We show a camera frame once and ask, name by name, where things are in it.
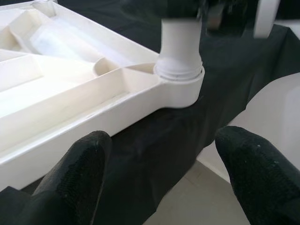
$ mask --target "black cloth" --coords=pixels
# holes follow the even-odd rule
[[[125,17],[119,0],[59,3],[156,52],[159,23]],[[199,98],[185,109],[160,109],[112,137],[112,153],[95,224],[141,225],[182,178],[215,131],[243,111],[270,81],[300,72],[300,41],[274,26],[268,39],[219,38],[202,33],[205,76]]]
[[[76,141],[33,196],[0,192],[0,225],[90,225],[100,199],[112,141],[95,131]]]
[[[216,147],[251,225],[300,225],[300,171],[280,151],[231,126],[218,130]]]

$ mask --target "white cylinder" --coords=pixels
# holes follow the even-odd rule
[[[154,73],[175,81],[196,78],[202,69],[200,35],[200,20],[163,19],[161,50]]]

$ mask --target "white plastic part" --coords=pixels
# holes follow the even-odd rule
[[[270,141],[300,169],[300,73],[269,83],[248,103],[230,126],[238,126]],[[229,182],[215,142],[204,148],[198,160]]]
[[[198,98],[204,69],[196,50],[192,64],[175,66],[189,74],[165,79],[153,74],[157,53],[53,1],[0,7],[0,18],[7,15],[0,26],[0,190],[45,175],[92,131],[114,135],[159,108]],[[193,33],[178,39],[198,51],[199,22],[179,24],[199,31],[197,40]]]
[[[200,20],[163,19],[161,51],[155,73],[173,81],[196,78],[202,70],[200,35]]]
[[[280,0],[259,0],[254,27],[255,38],[267,38],[273,28]]]

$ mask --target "black fabric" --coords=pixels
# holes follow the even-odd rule
[[[251,225],[300,224],[300,171],[280,151],[240,127],[218,130],[216,147]]]
[[[90,225],[100,199],[111,139],[95,131],[76,141],[33,196],[0,192],[0,225]]]
[[[160,23],[131,20],[119,0],[59,0],[75,12],[156,52]],[[300,41],[274,26],[268,39],[209,37],[202,33],[205,77],[195,104],[161,109],[112,137],[112,153],[95,217],[96,225],[141,225],[188,171],[215,131],[243,111],[270,81],[300,72]]]

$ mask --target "gray floor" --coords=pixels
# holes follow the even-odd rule
[[[249,225],[230,184],[199,162],[144,225]]]

